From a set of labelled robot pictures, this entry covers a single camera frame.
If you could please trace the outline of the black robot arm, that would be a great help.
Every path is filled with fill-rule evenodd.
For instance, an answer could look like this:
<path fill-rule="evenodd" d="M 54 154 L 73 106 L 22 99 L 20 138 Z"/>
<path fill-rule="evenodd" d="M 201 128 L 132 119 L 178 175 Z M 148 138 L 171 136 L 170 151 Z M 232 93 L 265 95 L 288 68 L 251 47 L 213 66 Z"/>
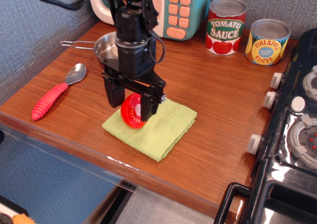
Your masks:
<path fill-rule="evenodd" d="M 116 27 L 117 59 L 103 57 L 104 82 L 112 107 L 121 105 L 125 90 L 141 96 L 141 121 L 156 114 L 164 101 L 166 82 L 154 71 L 156 43 L 160 37 L 153 30 L 158 25 L 153 0 L 108 0 Z"/>

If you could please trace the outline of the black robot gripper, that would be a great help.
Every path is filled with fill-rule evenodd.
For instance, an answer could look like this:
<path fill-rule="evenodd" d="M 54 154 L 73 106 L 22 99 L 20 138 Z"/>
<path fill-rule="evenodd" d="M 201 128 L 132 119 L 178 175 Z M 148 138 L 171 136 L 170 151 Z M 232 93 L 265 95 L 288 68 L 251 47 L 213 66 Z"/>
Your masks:
<path fill-rule="evenodd" d="M 125 90 L 141 95 L 141 121 L 156 114 L 159 103 L 165 100 L 165 81 L 155 73 L 157 37 L 144 37 L 138 42 L 125 42 L 116 37 L 118 60 L 101 59 L 104 65 L 104 84 L 109 104 L 116 108 L 125 99 Z"/>

